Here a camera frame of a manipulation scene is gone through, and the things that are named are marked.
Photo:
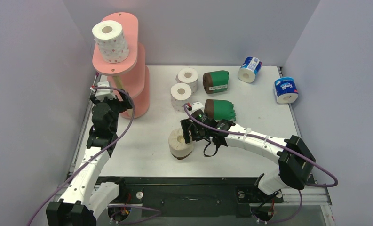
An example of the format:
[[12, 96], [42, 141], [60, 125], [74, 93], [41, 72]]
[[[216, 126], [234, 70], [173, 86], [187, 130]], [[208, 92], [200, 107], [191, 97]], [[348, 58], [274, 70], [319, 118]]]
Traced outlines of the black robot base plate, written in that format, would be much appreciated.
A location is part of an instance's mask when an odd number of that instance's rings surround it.
[[282, 203], [256, 187], [256, 178], [176, 178], [100, 176], [104, 182], [119, 185], [113, 204], [140, 204], [161, 211], [162, 217], [250, 217], [259, 207], [266, 211], [271, 204]]

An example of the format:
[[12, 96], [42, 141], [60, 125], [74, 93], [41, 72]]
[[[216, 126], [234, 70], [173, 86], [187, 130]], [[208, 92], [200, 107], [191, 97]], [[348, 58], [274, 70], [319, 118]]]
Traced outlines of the blue Tempo packaged roll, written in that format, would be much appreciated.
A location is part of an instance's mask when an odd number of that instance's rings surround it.
[[274, 94], [278, 104], [292, 104], [299, 92], [293, 78], [283, 77], [274, 81]]

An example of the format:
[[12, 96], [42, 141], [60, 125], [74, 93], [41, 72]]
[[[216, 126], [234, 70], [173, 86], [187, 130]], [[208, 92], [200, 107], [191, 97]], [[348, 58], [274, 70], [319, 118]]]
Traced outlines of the white dotted toilet roll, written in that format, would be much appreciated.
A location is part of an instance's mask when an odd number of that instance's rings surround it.
[[128, 57], [127, 40], [119, 22], [106, 20], [97, 23], [92, 28], [92, 34], [105, 62], [120, 63]]
[[187, 84], [192, 91], [192, 94], [198, 90], [198, 72], [194, 68], [186, 67], [181, 69], [175, 78], [177, 83]]
[[189, 85], [185, 83], [177, 83], [170, 89], [171, 105], [179, 112], [184, 112], [183, 105], [190, 102], [192, 90]]

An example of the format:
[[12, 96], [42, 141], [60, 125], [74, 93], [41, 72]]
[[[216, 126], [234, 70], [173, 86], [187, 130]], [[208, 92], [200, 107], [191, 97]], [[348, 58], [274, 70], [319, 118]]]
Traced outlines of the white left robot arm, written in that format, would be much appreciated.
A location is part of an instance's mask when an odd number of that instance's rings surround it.
[[79, 168], [70, 176], [68, 188], [56, 202], [50, 202], [46, 216], [50, 226], [95, 226], [111, 200], [122, 202], [127, 189], [114, 182], [104, 183], [93, 192], [103, 166], [111, 157], [118, 140], [119, 115], [134, 108], [132, 99], [121, 94], [105, 97], [92, 94], [92, 126]]

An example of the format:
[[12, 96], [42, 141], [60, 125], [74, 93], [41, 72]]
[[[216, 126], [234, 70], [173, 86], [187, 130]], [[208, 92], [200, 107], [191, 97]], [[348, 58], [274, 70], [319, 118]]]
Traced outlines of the green brown wrapped roll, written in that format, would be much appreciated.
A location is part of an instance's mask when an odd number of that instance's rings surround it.
[[234, 104], [228, 100], [207, 99], [205, 101], [204, 113], [216, 121], [236, 121]]
[[207, 94], [225, 92], [228, 90], [229, 72], [225, 70], [203, 74], [203, 87]]

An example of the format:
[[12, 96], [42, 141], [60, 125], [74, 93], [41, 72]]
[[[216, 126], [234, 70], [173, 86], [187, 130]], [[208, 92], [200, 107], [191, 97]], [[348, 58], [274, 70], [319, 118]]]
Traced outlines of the cream brown paper roll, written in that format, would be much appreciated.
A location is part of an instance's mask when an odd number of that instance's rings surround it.
[[193, 143], [186, 143], [181, 128], [174, 129], [170, 133], [168, 144], [170, 153], [178, 160], [188, 157], [194, 149]]

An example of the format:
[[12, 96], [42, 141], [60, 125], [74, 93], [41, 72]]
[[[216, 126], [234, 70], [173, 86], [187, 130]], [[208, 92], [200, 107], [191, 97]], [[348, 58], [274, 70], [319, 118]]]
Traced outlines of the blue white packaged roll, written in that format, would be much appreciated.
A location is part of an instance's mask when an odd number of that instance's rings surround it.
[[238, 71], [238, 78], [246, 83], [252, 83], [262, 67], [262, 61], [256, 57], [247, 57]]

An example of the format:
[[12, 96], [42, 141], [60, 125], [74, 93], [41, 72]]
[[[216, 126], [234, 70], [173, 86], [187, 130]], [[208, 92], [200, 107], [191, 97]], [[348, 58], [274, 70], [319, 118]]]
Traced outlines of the pink three-tier wooden shelf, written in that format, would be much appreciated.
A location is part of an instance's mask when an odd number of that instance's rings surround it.
[[150, 104], [149, 69], [145, 65], [145, 48], [139, 42], [139, 23], [135, 15], [125, 12], [113, 13], [102, 21], [113, 20], [125, 28], [125, 39], [130, 54], [122, 63], [105, 63], [95, 45], [92, 63], [97, 72], [107, 77], [112, 86], [124, 89], [135, 104], [135, 118], [144, 115]]

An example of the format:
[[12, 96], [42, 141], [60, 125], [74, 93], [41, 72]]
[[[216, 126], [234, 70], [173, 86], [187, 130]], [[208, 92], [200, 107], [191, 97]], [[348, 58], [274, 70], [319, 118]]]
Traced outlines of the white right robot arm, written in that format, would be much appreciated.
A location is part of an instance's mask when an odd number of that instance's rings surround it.
[[275, 170], [262, 173], [252, 188], [252, 195], [258, 201], [266, 200], [285, 187], [302, 190], [307, 185], [316, 160], [298, 136], [267, 136], [233, 121], [216, 121], [202, 110], [195, 111], [180, 123], [187, 144], [206, 140], [214, 143], [216, 148], [225, 146], [244, 149], [277, 164]]

